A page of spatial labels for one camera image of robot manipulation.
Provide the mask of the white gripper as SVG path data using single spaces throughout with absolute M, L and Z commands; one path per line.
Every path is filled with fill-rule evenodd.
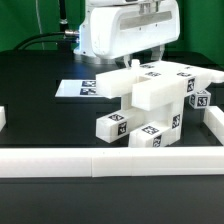
M 152 61 L 162 59 L 164 44 L 180 34 L 176 0 L 145 0 L 135 4 L 96 7 L 90 16 L 91 44 L 95 55 L 104 59 L 124 56 L 130 68 L 135 52 L 151 49 Z

